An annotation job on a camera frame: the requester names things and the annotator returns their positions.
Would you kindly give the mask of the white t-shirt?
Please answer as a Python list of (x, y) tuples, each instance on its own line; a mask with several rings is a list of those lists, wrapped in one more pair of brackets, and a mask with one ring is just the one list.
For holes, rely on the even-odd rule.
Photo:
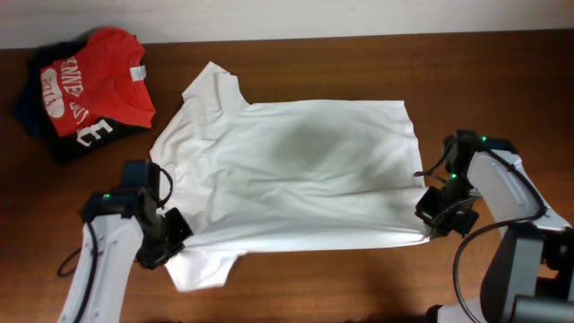
[(425, 243), (419, 142), (400, 100), (250, 103), (209, 63), (150, 155), (193, 234), (167, 262), (176, 289), (223, 286), (248, 253)]

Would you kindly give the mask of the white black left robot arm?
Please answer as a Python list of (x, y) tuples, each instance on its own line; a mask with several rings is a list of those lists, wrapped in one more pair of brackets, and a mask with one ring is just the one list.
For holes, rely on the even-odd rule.
[(176, 208), (165, 210), (172, 192), (161, 196), (169, 173), (150, 160), (128, 161), (120, 184), (95, 192), (83, 206), (83, 242), (61, 323), (118, 322), (132, 265), (163, 266), (193, 235)]

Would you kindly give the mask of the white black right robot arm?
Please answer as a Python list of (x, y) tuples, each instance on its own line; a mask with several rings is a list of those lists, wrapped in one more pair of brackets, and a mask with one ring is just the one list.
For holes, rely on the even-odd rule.
[[(431, 238), (455, 231), (463, 241), (452, 269), (457, 303), (430, 307), (424, 321), (571, 322), (573, 228), (536, 189), (510, 140), (457, 130), (444, 139), (439, 164), (450, 176), (427, 190), (415, 214)], [(495, 230), (500, 245), (479, 295), (467, 301), (459, 282), (463, 251)]]

